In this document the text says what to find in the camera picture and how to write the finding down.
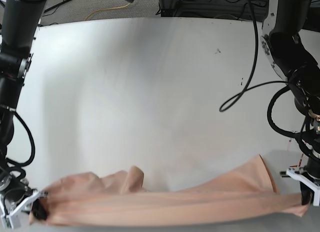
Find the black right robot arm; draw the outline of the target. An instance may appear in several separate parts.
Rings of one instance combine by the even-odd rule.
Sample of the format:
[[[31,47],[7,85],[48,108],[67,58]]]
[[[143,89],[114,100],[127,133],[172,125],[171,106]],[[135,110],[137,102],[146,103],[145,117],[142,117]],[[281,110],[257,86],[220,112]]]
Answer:
[[[35,141],[24,120],[17,113],[18,101],[25,77],[31,65],[31,48],[36,29],[47,0],[6,0],[1,24],[0,43],[0,205],[2,217],[7,221],[11,215],[6,203],[25,207],[31,213],[46,220],[47,213],[39,198],[43,195],[23,183],[24,168],[36,155]],[[30,142],[30,156],[25,162],[8,158],[8,145],[14,136],[14,118],[22,124]]]

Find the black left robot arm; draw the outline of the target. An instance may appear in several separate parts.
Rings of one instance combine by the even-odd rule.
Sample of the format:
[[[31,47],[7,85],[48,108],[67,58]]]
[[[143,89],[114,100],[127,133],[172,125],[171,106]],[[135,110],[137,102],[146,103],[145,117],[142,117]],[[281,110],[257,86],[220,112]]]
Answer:
[[[299,181],[302,205],[320,205],[320,68],[303,46],[300,30],[307,19],[312,0],[268,0],[268,14],[262,23],[264,54],[276,74],[286,84],[275,93],[267,108],[267,121],[278,134],[295,139],[307,164],[282,173]],[[304,115],[299,132],[278,127],[272,119],[277,99],[292,92],[297,110]]]

